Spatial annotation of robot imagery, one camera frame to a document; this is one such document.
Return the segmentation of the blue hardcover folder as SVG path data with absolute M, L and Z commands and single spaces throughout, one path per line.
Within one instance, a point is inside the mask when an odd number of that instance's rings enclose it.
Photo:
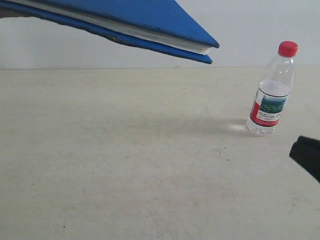
M 205 64 L 219 43 L 175 0 L 2 0 L 1 8 Z

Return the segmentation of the clear plastic water bottle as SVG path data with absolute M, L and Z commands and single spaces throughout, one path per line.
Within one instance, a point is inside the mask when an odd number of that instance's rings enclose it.
M 247 128 L 257 136 L 271 134 L 279 122 L 295 80 L 297 51 L 297 43 L 283 41 L 265 67 L 247 120 Z

